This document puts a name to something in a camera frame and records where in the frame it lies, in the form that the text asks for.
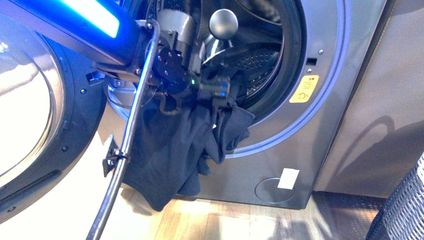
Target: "black cloth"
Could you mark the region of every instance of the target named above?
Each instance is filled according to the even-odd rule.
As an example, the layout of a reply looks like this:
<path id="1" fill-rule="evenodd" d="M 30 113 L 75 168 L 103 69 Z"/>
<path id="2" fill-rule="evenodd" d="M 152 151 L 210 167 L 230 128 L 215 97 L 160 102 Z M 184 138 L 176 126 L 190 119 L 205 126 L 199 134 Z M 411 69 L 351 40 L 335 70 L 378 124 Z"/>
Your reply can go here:
<path id="1" fill-rule="evenodd" d="M 244 91 L 240 87 L 243 79 L 239 79 L 234 88 Z M 206 159 L 222 163 L 226 151 L 249 136 L 247 128 L 255 115 L 238 107 L 237 97 L 232 99 L 228 107 L 215 108 L 207 95 L 199 95 L 185 102 L 174 116 L 162 114 L 157 100 L 149 102 L 139 116 L 123 182 L 140 192 L 156 211 L 162 211 L 176 194 L 197 195 L 199 174 L 210 173 Z"/>

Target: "metal rod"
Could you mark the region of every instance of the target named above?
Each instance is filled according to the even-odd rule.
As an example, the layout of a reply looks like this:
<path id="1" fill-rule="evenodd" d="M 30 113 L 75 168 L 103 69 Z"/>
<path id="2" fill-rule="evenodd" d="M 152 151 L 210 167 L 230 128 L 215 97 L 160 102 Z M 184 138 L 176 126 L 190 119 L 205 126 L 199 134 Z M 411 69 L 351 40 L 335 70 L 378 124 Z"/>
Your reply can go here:
<path id="1" fill-rule="evenodd" d="M 144 63 L 143 71 L 140 76 L 140 82 L 138 84 L 138 88 L 134 96 L 134 101 L 132 103 L 131 111 L 129 113 L 129 118 L 126 123 L 126 128 L 123 135 L 121 152 L 125 154 L 129 153 L 133 143 L 134 133 L 137 125 L 137 118 L 143 101 L 143 92 L 149 73 L 152 70 L 153 61 L 158 50 L 159 36 L 161 32 L 158 22 L 154 19 L 147 21 L 146 27 L 153 27 L 153 37 L 149 45 L 146 61 Z M 109 215 L 111 214 L 112 207 L 114 206 L 119 188 L 124 178 L 124 174 L 127 169 L 127 164 L 129 162 L 130 159 L 126 157 L 120 157 L 118 159 L 116 168 L 113 171 L 112 179 L 110 180 L 109 187 L 107 188 L 107 192 L 104 196 L 103 202 L 101 203 L 100 209 L 98 210 L 97 216 L 95 217 L 95 220 L 91 226 L 90 232 L 88 233 L 86 240 L 98 240 L 102 236 L 103 230 L 106 226 L 106 222 L 108 221 Z"/>

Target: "white label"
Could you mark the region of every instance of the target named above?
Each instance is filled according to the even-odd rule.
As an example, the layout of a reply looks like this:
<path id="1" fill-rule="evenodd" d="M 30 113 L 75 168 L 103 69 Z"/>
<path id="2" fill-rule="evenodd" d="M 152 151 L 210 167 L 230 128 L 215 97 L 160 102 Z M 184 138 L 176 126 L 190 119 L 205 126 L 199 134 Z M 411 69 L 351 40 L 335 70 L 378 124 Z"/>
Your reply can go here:
<path id="1" fill-rule="evenodd" d="M 281 178 L 279 179 L 279 189 L 290 189 L 292 190 L 295 186 L 296 179 L 298 178 L 299 170 L 284 168 L 282 170 Z"/>

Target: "black bracket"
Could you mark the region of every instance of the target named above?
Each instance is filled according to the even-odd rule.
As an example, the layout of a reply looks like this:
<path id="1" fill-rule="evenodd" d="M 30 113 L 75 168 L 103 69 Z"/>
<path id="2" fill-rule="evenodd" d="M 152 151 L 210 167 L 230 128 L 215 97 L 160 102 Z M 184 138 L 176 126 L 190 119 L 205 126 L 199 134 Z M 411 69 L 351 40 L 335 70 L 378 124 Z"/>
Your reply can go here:
<path id="1" fill-rule="evenodd" d="M 106 178 L 108 173 L 110 173 L 117 165 L 118 158 L 126 158 L 129 159 L 129 155 L 126 152 L 121 152 L 120 148 L 115 141 L 115 137 L 113 134 L 109 135 L 106 142 L 104 143 L 104 147 L 107 148 L 106 156 L 102 161 L 103 165 L 103 175 Z"/>

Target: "gray washer panel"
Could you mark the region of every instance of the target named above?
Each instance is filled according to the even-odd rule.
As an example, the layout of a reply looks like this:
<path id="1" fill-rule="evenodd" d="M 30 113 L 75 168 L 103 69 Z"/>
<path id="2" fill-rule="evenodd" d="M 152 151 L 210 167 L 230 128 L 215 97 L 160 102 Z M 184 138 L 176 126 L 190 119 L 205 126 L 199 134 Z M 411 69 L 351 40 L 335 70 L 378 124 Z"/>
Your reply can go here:
<path id="1" fill-rule="evenodd" d="M 233 158 L 220 166 L 209 163 L 212 173 L 201 176 L 198 198 L 293 209 L 306 207 L 385 3 L 302 1 L 306 57 L 317 57 L 318 51 L 324 50 L 312 72 L 322 77 L 316 95 L 309 104 L 284 102 L 250 128 L 250 138 L 230 156 Z M 279 204 L 258 199 L 255 186 L 265 179 L 279 178 L 284 168 L 300 170 L 294 196 Z"/>
<path id="2" fill-rule="evenodd" d="M 387 198 L 424 151 L 424 1 L 397 0 L 315 189 Z"/>

